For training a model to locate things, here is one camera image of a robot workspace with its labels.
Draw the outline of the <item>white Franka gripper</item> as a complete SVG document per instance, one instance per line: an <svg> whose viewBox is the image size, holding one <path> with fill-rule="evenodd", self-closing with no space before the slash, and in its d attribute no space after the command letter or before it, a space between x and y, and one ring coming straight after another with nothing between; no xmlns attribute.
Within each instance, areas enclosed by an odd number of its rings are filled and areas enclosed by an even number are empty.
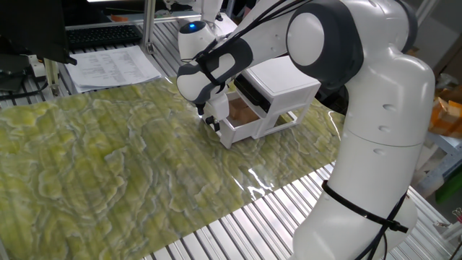
<svg viewBox="0 0 462 260"><path fill-rule="evenodd" d="M207 124L213 124L215 131L219 131L219 122L226 119L226 117L229 116L229 112L227 94L225 92L221 92L218 95L215 95L212 99L206 101L202 119Z"/></svg>

